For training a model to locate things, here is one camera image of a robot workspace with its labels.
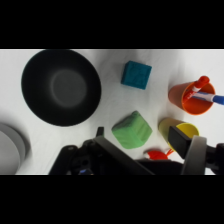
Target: bowl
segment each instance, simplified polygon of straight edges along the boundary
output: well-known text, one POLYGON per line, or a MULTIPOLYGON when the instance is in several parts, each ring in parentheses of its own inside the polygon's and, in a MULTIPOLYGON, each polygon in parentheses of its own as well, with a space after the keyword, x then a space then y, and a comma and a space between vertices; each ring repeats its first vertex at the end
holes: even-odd
POLYGON ((25 154, 21 136, 12 128, 0 124, 0 175, 15 175, 25 154))
POLYGON ((93 65, 79 53, 44 50, 26 65, 22 92, 37 117, 67 127, 92 116, 101 99, 101 83, 93 65))

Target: cup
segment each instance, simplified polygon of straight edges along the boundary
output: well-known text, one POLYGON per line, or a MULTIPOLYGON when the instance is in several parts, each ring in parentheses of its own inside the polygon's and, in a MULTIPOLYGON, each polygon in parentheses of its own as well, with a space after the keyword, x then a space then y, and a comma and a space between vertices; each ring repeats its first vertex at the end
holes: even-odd
MULTIPOLYGON (((171 103, 191 115, 201 115, 207 112, 212 107, 213 103, 195 98, 189 99, 185 104, 183 103, 185 93, 191 90, 194 84, 195 82, 174 86, 169 92, 169 100, 171 103)), ((200 91, 215 94, 215 89, 211 83, 208 83, 200 91)))
POLYGON ((169 130, 171 126, 177 127, 180 131, 182 131, 185 135, 187 135, 189 138, 193 138, 194 135, 199 136, 199 131, 197 127, 195 127, 193 124, 186 123, 184 121, 175 120, 173 118, 166 118, 162 120, 159 124, 159 132, 169 145, 169 147, 174 150, 174 148, 170 145, 168 141, 169 136, 169 130))
POLYGON ((22 137, 12 128, 0 124, 0 175, 14 175, 25 159, 22 137))

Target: yellow cup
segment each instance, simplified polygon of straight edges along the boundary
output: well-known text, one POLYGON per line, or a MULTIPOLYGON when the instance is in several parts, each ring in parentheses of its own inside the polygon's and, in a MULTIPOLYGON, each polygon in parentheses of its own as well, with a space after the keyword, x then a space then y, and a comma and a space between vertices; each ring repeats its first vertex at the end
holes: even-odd
POLYGON ((187 135, 189 138, 193 138, 194 135, 199 136, 199 131, 197 127, 195 127, 193 124, 186 123, 184 121, 175 120, 173 118, 166 118, 162 120, 159 124, 159 132, 165 139, 165 141, 168 143, 169 147, 174 150, 174 148, 170 145, 168 141, 169 136, 169 129, 171 126, 177 127, 180 131, 182 131, 185 135, 187 135))

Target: white surface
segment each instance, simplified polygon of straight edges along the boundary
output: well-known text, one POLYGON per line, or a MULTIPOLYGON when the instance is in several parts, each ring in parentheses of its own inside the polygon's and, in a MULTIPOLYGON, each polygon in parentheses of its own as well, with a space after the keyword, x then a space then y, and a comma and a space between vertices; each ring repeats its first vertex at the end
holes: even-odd
POLYGON ((224 94, 224 50, 76 50, 97 69, 103 94, 99 108, 90 119, 68 128, 43 122, 23 100, 22 72, 28 60, 39 51, 0 49, 0 123, 20 132, 31 148, 18 174, 48 174, 62 147, 71 144, 81 146, 83 141, 95 137, 99 126, 105 127, 105 137, 109 141, 133 159, 143 158, 143 152, 149 149, 168 151, 158 131, 158 123, 165 117, 195 124, 211 146, 224 142, 223 106, 214 105, 206 114, 195 117, 168 101, 168 90, 172 86, 194 81, 201 75, 209 76, 217 93, 224 94), (145 91, 120 84, 124 65, 129 60, 153 67, 145 91), (112 135, 111 128, 135 110, 141 113, 154 132, 143 147, 125 150, 112 135))

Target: green block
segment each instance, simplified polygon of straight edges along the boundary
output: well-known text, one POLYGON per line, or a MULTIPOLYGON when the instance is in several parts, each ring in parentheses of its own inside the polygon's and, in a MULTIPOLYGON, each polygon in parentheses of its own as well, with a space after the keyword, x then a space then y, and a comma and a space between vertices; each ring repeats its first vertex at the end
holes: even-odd
POLYGON ((134 112, 121 123, 115 125, 112 132, 125 149, 143 146, 152 134, 152 129, 139 112, 134 112))

